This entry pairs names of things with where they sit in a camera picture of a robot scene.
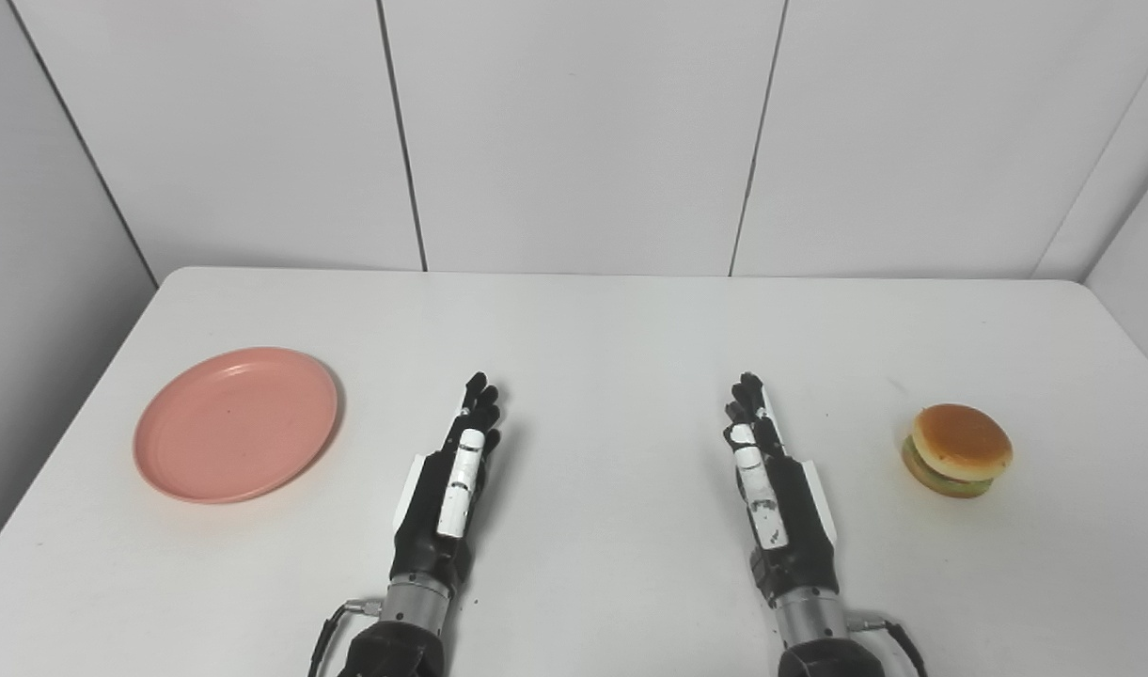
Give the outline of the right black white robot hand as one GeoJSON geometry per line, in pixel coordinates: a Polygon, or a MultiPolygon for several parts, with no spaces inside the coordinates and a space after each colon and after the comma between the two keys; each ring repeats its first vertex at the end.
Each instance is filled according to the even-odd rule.
{"type": "Polygon", "coordinates": [[[835,544],[817,472],[781,441],[762,378],[742,373],[730,392],[723,434],[757,543],[750,569],[760,594],[771,607],[797,589],[836,594],[835,544]]]}

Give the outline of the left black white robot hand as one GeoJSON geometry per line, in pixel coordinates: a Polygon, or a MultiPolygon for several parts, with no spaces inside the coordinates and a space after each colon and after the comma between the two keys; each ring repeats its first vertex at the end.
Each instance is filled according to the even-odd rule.
{"type": "Polygon", "coordinates": [[[442,446],[422,457],[405,514],[394,536],[390,577],[427,575],[459,591],[472,566],[470,528],[501,442],[499,389],[478,372],[442,446]]]}

